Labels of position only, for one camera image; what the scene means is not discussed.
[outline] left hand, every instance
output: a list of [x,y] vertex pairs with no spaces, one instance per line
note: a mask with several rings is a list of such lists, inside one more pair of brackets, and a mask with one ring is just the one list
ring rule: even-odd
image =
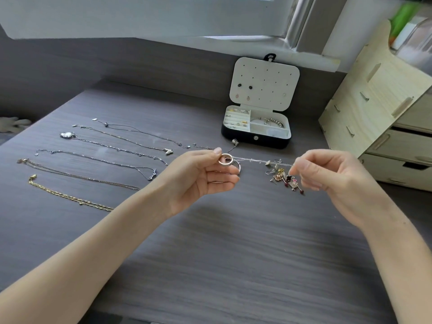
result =
[[154,188],[164,191],[169,204],[168,217],[190,207],[206,194],[230,191],[240,180],[239,170],[231,165],[221,166],[218,160],[221,148],[189,151],[177,157],[152,182]]

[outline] hand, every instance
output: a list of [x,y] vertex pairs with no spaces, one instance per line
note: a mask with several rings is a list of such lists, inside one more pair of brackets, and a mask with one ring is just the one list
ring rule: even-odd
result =
[[324,190],[338,211],[362,231],[391,219],[398,208],[349,152],[310,150],[296,159],[289,174],[300,174],[302,185]]
[[177,157],[151,184],[162,188],[169,217],[190,207],[206,194],[230,191],[239,181],[239,170],[221,166],[221,148],[189,151]]

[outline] wooden drawer organizer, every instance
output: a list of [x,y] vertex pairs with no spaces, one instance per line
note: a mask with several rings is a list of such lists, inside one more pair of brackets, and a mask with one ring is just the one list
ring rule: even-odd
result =
[[432,191],[432,77],[390,52],[390,29],[377,27],[319,123],[376,180]]

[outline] open jewelry box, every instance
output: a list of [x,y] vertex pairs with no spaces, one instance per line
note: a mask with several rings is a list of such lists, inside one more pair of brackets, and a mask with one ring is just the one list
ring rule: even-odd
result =
[[232,75],[230,99],[240,105],[226,108],[222,135],[230,140],[277,149],[291,139],[288,118],[276,111],[286,110],[293,98],[300,71],[292,65],[242,57]]

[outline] forearm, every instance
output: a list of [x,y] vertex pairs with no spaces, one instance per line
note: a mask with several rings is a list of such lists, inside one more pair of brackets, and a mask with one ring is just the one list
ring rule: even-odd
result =
[[141,190],[0,294],[6,324],[75,324],[121,263],[166,218],[161,192]]
[[400,211],[364,231],[400,324],[432,321],[432,254]]

